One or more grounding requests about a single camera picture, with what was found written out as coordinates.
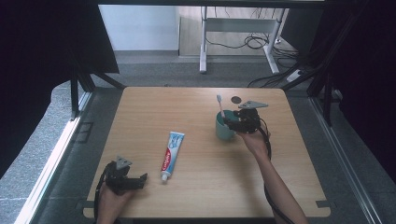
human arm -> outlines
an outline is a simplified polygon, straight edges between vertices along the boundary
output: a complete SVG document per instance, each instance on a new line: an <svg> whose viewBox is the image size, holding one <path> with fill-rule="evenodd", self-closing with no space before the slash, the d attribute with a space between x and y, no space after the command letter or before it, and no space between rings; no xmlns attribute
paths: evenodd
<svg viewBox="0 0 396 224"><path fill-rule="evenodd" d="M268 149L265 145L262 134L259 131L255 133L238 133L244 140L247 148L253 154L262 173L262 179L265 187L279 210L294 223L308 223L303 209L294 199L285 182L277 173L274 165L268 157ZM276 223L285 223L285 221L274 212Z"/></svg>
<svg viewBox="0 0 396 224"><path fill-rule="evenodd" d="M113 224L127 204L136 194L136 189L125 190L116 194L111 190L106 182L100 189L100 201L98 209L98 218L96 224Z"/></svg>

colgate logo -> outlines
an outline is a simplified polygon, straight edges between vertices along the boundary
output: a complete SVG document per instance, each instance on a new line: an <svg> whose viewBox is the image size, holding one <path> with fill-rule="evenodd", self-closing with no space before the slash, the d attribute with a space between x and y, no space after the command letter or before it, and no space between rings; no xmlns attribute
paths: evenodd
<svg viewBox="0 0 396 224"><path fill-rule="evenodd" d="M165 153L165 159L163 160L162 171L165 171L170 163L171 163L171 151L169 150L169 148L167 148Z"/></svg>

robotic hand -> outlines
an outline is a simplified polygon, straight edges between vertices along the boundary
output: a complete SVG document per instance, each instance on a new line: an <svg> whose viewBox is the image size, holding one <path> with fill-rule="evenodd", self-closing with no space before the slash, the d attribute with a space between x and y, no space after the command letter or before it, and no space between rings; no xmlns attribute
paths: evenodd
<svg viewBox="0 0 396 224"><path fill-rule="evenodd" d="M104 181L115 194L122 194L127 189L142 189L145 186L148 174L143 174L139 178L128 178L127 174L130 170L131 161L125 160L123 157L117 156L117 161L110 162L102 175L96 187L95 199L93 203L93 214L95 220L98 217L99 194L100 188Z"/></svg>
<svg viewBox="0 0 396 224"><path fill-rule="evenodd" d="M233 114L239 118L239 120L224 118L224 124L226 124L230 130L234 130L236 132L254 133L262 126L261 119L256 108L267 106L268 104L247 101L246 103L238 106L238 108L241 108L241 110L235 110L233 112Z"/></svg>
<svg viewBox="0 0 396 224"><path fill-rule="evenodd" d="M117 157L117 161L109 163L104 171L106 184L114 193L127 189L142 189L145 186L148 174L141 175L139 178L128 178L127 174L132 163L122 157Z"/></svg>

toothpaste cap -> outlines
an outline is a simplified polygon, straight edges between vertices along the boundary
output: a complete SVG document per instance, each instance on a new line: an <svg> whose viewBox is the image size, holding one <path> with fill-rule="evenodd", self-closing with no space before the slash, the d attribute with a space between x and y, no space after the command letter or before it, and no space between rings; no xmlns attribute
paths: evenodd
<svg viewBox="0 0 396 224"><path fill-rule="evenodd" d="M167 175L163 175L163 178L162 178L163 182L166 182L167 179L168 179L168 176Z"/></svg>

white wall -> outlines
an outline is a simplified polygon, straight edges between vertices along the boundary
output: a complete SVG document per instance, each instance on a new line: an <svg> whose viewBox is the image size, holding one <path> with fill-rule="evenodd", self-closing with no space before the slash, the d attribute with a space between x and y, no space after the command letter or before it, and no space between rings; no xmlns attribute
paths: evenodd
<svg viewBox="0 0 396 224"><path fill-rule="evenodd" d="M177 7L99 8L113 50L178 50Z"/></svg>

